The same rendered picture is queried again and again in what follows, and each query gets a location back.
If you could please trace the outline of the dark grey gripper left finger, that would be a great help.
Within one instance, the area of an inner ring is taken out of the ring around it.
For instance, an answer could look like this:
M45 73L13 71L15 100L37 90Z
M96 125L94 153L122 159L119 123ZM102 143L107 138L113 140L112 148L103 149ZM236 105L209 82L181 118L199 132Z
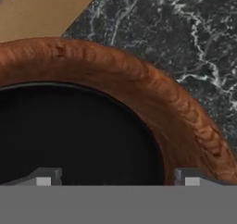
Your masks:
M10 181L9 185L58 186L62 184L61 168L37 168L30 175Z

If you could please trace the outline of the brown wooden bowl black inside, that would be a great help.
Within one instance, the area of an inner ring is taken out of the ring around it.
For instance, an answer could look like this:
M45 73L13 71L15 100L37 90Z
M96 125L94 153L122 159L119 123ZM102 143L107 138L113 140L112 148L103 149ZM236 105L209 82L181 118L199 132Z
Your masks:
M60 37L0 43L0 86L31 81L81 84L129 107L159 143L167 185L175 168L199 168L237 185L237 159L217 124L179 83L139 57Z

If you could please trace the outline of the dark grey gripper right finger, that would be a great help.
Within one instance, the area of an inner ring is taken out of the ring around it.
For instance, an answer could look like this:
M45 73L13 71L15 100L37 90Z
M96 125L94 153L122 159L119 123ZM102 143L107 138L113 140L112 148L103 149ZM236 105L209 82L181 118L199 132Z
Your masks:
M175 185L183 186L217 186L227 185L227 182L218 180L206 175L198 168L176 168L175 169Z

